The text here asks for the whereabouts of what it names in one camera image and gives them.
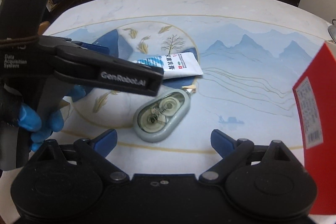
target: correction tape dispenser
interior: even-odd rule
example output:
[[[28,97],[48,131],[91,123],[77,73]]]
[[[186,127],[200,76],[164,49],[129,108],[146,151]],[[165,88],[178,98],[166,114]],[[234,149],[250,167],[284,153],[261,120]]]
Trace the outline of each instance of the correction tape dispenser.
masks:
[[[142,105],[133,117],[136,134],[146,142],[167,138],[190,108],[193,89],[170,90]]]

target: tabletop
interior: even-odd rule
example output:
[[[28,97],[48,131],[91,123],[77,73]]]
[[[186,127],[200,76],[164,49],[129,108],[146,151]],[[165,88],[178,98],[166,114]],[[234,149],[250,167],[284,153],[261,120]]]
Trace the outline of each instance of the tabletop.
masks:
[[[131,61],[190,51],[204,75],[163,83],[159,93],[192,83],[197,92],[188,114],[160,143],[142,141],[131,126],[135,111],[150,97],[102,89],[72,103],[64,129],[52,137],[69,143],[115,128],[118,144],[106,158],[130,176],[199,176],[221,159],[210,145],[213,129],[259,145],[280,139],[304,163],[292,86],[330,39],[329,25],[276,0],[94,0],[73,7],[45,35],[109,45],[115,56]],[[164,45],[177,38],[182,47],[168,52]],[[17,217],[9,195],[16,174],[4,172],[0,180],[0,214],[8,223]]]

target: brown cord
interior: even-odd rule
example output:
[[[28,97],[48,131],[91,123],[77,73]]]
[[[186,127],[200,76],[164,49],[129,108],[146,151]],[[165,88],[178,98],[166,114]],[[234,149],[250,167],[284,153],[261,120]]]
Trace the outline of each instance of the brown cord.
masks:
[[[38,41],[39,35],[31,37],[13,38],[13,39],[0,39],[0,48],[16,47],[33,44]]]

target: red box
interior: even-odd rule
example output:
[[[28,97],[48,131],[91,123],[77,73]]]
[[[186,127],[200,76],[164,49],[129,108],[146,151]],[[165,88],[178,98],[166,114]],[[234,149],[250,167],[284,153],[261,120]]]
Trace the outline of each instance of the red box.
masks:
[[[336,215],[336,44],[323,44],[293,92],[305,168],[318,187],[310,213]]]

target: metal bolt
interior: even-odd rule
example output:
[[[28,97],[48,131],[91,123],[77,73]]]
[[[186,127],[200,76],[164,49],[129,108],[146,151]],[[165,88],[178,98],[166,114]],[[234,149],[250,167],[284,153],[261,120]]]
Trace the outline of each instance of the metal bolt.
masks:
[[[127,175],[124,172],[113,172],[110,174],[110,178],[115,181],[119,181],[127,178]]]
[[[150,185],[152,185],[152,186],[154,186],[154,187],[158,187],[158,186],[160,186],[160,183],[158,183],[157,181],[152,181],[152,182],[150,183]]]
[[[215,180],[218,179],[219,175],[213,171],[207,171],[202,174],[202,177],[206,180]]]

